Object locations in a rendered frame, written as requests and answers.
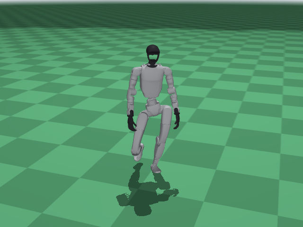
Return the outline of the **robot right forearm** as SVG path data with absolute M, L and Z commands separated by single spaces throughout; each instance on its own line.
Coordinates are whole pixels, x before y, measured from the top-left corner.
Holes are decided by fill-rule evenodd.
M 127 91 L 127 114 L 130 115 L 130 110 L 134 112 L 134 96 L 131 96 L 131 89 Z

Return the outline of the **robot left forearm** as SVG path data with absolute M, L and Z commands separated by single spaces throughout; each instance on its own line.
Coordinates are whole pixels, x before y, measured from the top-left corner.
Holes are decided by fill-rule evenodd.
M 173 107 L 173 112 L 174 112 L 175 108 L 178 108 L 178 99 L 177 99 L 177 93 L 176 93 L 175 87 L 174 87 L 174 91 L 175 91 L 175 94 L 172 94 L 170 96 L 171 104 L 172 104 L 172 107 Z M 178 108 L 178 112 L 179 112 L 179 108 Z

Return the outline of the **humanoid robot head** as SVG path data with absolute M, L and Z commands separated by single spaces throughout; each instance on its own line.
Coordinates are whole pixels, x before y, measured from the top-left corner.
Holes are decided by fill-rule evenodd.
M 148 57 L 148 60 L 149 60 L 148 64 L 150 64 L 150 65 L 147 65 L 147 66 L 150 67 L 150 68 L 157 67 L 157 65 L 155 65 L 155 64 L 156 64 L 156 62 L 159 58 L 159 55 L 160 55 L 159 48 L 156 45 L 152 44 L 152 45 L 149 45 L 147 47 L 146 52 L 147 52 L 147 57 Z M 158 55 L 158 56 L 157 56 L 157 59 L 155 60 L 155 59 L 150 59 L 149 55 Z

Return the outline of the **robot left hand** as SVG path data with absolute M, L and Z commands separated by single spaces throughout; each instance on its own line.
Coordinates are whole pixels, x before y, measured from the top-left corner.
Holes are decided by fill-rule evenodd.
M 174 114 L 176 115 L 176 122 L 175 122 L 175 124 L 177 124 L 176 127 L 174 127 L 174 129 L 176 129 L 179 126 L 179 114 L 180 113 L 178 112 L 178 108 L 174 109 Z

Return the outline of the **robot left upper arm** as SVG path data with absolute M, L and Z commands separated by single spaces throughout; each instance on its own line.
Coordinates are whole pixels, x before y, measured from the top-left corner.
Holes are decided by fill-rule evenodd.
M 168 84 L 168 88 L 167 88 L 168 94 L 175 94 L 172 71 L 169 67 L 165 67 L 165 66 L 163 66 L 163 69 L 164 69 L 164 74 L 166 75 L 165 78 L 166 78 L 166 81 Z

